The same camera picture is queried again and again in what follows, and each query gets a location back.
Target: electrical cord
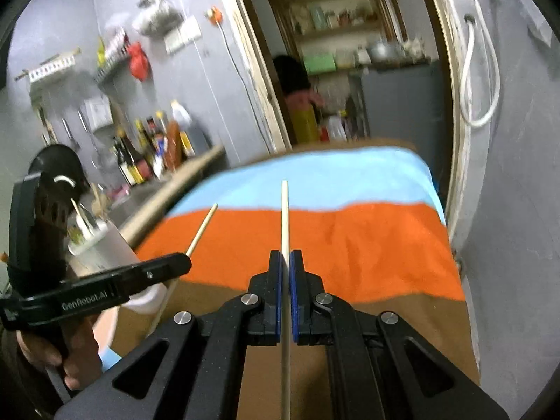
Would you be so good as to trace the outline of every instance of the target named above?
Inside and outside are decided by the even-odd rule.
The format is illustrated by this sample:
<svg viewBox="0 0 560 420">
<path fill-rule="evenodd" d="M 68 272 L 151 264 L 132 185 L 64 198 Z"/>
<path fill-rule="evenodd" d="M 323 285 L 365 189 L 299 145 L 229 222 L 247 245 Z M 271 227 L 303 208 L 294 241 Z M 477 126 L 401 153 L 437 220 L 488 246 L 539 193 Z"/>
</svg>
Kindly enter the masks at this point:
<svg viewBox="0 0 560 420">
<path fill-rule="evenodd" d="M 229 46 L 229 44 L 228 44 L 228 41 L 226 40 L 226 33 L 224 33 L 224 31 L 223 31 L 223 27 L 222 27 L 222 24 L 221 24 L 221 23 L 218 23 L 217 25 L 218 25 L 218 28 L 219 28 L 220 33 L 222 33 L 223 43 L 225 44 L 226 50 L 228 51 L 227 54 L 228 54 L 229 57 L 230 57 L 231 63 L 233 63 L 233 67 L 235 68 L 235 71 L 237 72 L 237 75 L 239 76 L 239 80 L 241 81 L 241 83 L 243 83 L 243 88 L 245 88 L 245 94 L 247 95 L 248 103 L 249 103 L 249 105 L 251 106 L 251 110 L 252 110 L 252 112 L 253 112 L 253 117 L 254 117 L 254 119 L 255 119 L 255 123 L 257 124 L 257 128 L 259 129 L 259 133 L 260 133 L 260 135 L 261 135 L 261 137 L 262 137 L 262 140 L 264 141 L 264 145 L 267 147 L 268 153 L 270 153 L 270 152 L 271 152 L 271 149 L 270 149 L 269 144 L 267 143 L 267 141 L 272 140 L 272 138 L 271 138 L 271 137 L 266 137 L 266 136 L 264 135 L 264 133 L 263 133 L 262 128 L 260 127 L 259 118 L 258 118 L 257 112 L 255 111 L 255 108 L 254 108 L 254 106 L 253 106 L 253 102 L 251 101 L 251 96 L 250 96 L 250 93 L 249 93 L 249 89 L 247 88 L 247 84 L 246 84 L 245 81 L 243 80 L 243 76 L 242 76 L 242 74 L 241 74 L 241 71 L 239 70 L 239 68 L 237 67 L 237 64 L 235 63 L 235 60 L 233 59 L 233 55 L 232 55 L 232 53 L 231 53 L 230 46 Z"/>
<path fill-rule="evenodd" d="M 482 8 L 478 0 L 474 0 L 474 9 L 477 12 L 478 20 L 481 24 L 482 34 L 484 36 L 484 40 L 490 49 L 490 56 L 492 57 L 492 64 L 494 68 L 494 76 L 495 76 L 495 85 L 494 85 L 494 94 L 492 96 L 492 102 L 490 103 L 490 107 L 488 111 L 479 119 L 471 120 L 469 116 L 468 106 L 467 106 L 467 77 L 469 75 L 470 64 L 472 62 L 473 53 L 474 53 L 474 38 L 475 38 L 475 25 L 476 22 L 474 17 L 471 15 L 465 16 L 465 21 L 469 27 L 469 41 L 467 43 L 467 55 L 465 56 L 465 63 L 463 65 L 463 74 L 461 74 L 461 83 L 459 88 L 459 100 L 461 106 L 461 115 L 463 116 L 464 122 L 469 125 L 470 127 L 480 128 L 486 125 L 494 113 L 496 112 L 496 108 L 498 107 L 498 100 L 499 100 L 499 93 L 500 93 L 500 78 L 499 78 L 499 64 L 498 64 L 498 57 L 496 55 L 496 50 L 494 49 L 494 44 L 492 42 L 492 37 L 490 36 L 490 32 L 488 31 L 488 27 L 486 26 L 486 21 L 484 20 L 484 15 L 482 13 Z"/>
</svg>

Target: shower hose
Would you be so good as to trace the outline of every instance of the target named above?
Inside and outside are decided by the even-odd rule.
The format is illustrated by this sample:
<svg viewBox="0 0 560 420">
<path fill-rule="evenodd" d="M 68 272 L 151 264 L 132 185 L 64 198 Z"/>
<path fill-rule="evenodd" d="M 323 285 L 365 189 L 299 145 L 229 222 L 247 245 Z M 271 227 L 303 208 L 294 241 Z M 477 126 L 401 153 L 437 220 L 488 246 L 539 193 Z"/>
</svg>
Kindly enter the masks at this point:
<svg viewBox="0 0 560 420">
<path fill-rule="evenodd" d="M 467 22 L 467 26 L 469 27 L 469 41 L 467 43 L 467 55 L 465 57 L 465 63 L 463 65 L 463 74 L 461 74 L 461 84 L 460 84 L 460 106 L 461 106 L 461 115 L 463 116 L 463 120 L 465 123 L 474 128 L 483 127 L 487 124 L 494 113 L 496 112 L 496 108 L 498 107 L 498 100 L 499 100 L 499 89 L 500 89 L 500 82 L 499 82 L 499 64 L 498 64 L 498 57 L 496 56 L 496 50 L 494 49 L 494 44 L 492 42 L 492 38 L 488 31 L 488 27 L 486 26 L 486 21 L 484 20 L 484 15 L 482 14 L 482 8 L 478 0 L 474 0 L 474 8 L 477 12 L 478 20 L 481 24 L 482 35 L 484 36 L 484 41 L 488 45 L 490 50 L 490 56 L 492 57 L 493 69 L 494 69 L 494 78 L 495 78 L 495 85 L 494 85 L 494 94 L 492 96 L 492 102 L 490 103 L 490 107 L 488 111 L 480 118 L 476 120 L 471 120 L 469 115 L 468 103 L 467 103 L 467 77 L 469 75 L 470 64 L 473 58 L 473 51 L 474 51 L 474 33 L 475 33 L 475 25 L 476 21 L 474 17 L 470 14 L 465 16 L 465 21 Z"/>
</svg>

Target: metal pot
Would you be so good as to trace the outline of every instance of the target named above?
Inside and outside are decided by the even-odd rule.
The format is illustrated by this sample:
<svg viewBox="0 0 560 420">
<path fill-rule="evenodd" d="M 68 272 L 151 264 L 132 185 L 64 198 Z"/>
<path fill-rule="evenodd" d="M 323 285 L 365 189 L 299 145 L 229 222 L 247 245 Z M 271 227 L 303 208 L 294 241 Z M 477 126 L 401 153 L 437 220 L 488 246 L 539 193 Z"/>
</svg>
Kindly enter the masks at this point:
<svg viewBox="0 0 560 420">
<path fill-rule="evenodd" d="M 367 47 L 371 61 L 401 60 L 406 57 L 403 47 L 398 41 L 377 41 Z"/>
</svg>

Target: red plastic bag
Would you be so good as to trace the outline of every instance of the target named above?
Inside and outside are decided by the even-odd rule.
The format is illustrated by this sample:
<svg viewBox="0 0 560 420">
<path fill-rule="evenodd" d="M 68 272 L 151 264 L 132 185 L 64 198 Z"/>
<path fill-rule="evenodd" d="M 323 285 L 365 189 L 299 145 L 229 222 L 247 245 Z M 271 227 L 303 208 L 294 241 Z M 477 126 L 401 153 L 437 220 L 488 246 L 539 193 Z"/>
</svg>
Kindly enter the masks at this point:
<svg viewBox="0 0 560 420">
<path fill-rule="evenodd" d="M 148 78 L 149 61 L 148 57 L 142 50 L 139 42 L 135 42 L 128 47 L 128 53 L 131 56 L 131 74 L 136 77 L 140 82 Z"/>
</svg>

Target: triangular cutout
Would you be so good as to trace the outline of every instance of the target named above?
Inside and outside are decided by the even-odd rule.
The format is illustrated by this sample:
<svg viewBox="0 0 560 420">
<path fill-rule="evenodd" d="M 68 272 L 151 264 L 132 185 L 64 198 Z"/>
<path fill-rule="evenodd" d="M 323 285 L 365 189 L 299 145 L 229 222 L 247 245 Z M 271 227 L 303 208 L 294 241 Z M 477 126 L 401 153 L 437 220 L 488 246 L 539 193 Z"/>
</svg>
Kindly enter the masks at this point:
<svg viewBox="0 0 560 420">
<path fill-rule="evenodd" d="M 411 339 L 404 342 L 404 352 L 418 380 L 422 393 L 432 398 L 453 387 L 453 379 L 432 361 Z"/>
<path fill-rule="evenodd" d="M 159 341 L 148 352 L 136 360 L 114 381 L 113 387 L 136 399 L 144 399 L 152 385 L 153 378 L 167 352 L 169 342 Z"/>
</svg>

